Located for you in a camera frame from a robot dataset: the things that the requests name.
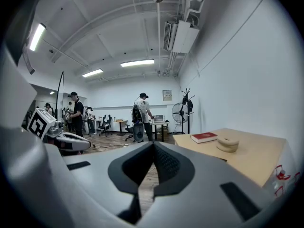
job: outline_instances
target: wooden floor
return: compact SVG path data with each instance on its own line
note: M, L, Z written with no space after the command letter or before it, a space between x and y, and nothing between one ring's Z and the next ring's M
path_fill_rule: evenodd
M133 138L125 141L125 138L127 138L128 135L129 135L128 133L125 136L118 136L117 133L113 133L112 135L108 134L107 137L105 137L104 134L102 136L98 136L98 134L96 134L96 135L92 135L92 137L90 137L89 135L84 135L84 137L86 139L91 140L96 147L96 148L91 147L90 149L85 150L84 154L111 151L111 150L123 148L125 144L128 145L135 144L133 143ZM148 141L148 137L145 135L143 140ZM170 134L164 139L164 141L165 143L174 144L173 136ZM158 183L157 170L154 164L152 164L149 172L145 176L144 180L142 181L138 189L142 215L145 214L145 212L153 204L153 189L158 184L159 183Z

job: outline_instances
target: air conditioner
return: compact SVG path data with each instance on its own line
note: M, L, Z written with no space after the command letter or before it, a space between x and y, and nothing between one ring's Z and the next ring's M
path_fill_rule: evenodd
M199 29L185 21L180 20L177 24L174 21L165 23L164 46L166 51L189 53Z
M165 31L163 37L163 49L171 51L173 48L174 38L177 30L177 22L167 21L165 23Z

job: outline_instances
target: light wood table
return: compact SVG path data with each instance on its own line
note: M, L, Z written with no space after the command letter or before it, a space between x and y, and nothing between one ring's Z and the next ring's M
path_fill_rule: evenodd
M286 143L286 139L246 133L232 129L211 131L219 136L239 140L236 152L219 150L218 141L196 143L191 134L174 135L175 144L189 150L227 160L227 163L263 187L276 164Z

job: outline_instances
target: black t-shirt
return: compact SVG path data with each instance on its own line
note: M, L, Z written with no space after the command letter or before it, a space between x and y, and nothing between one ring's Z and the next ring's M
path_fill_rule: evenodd
M80 113L82 114L83 110L84 110L84 106L82 105L82 102L79 102L79 99L78 99L77 101L75 101L74 114L76 114L77 111L80 111ZM82 116L79 115L77 117L74 117L73 122L74 123L82 123Z

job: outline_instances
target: black pants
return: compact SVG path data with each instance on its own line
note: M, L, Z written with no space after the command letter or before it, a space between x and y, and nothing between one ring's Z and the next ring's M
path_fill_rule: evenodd
M83 137L83 135L82 135L82 121L75 122L74 126L75 126L76 135L78 135L80 137Z
M89 128L90 128L90 133L94 134L95 133L95 128L94 128L94 123L93 123L92 119L88 119L87 123L88 123Z
M73 123L67 123L67 128L68 131L70 132L71 130L74 131L74 124Z
M143 123L143 125L144 129L146 130L149 141L153 141L152 126L150 125L150 123Z

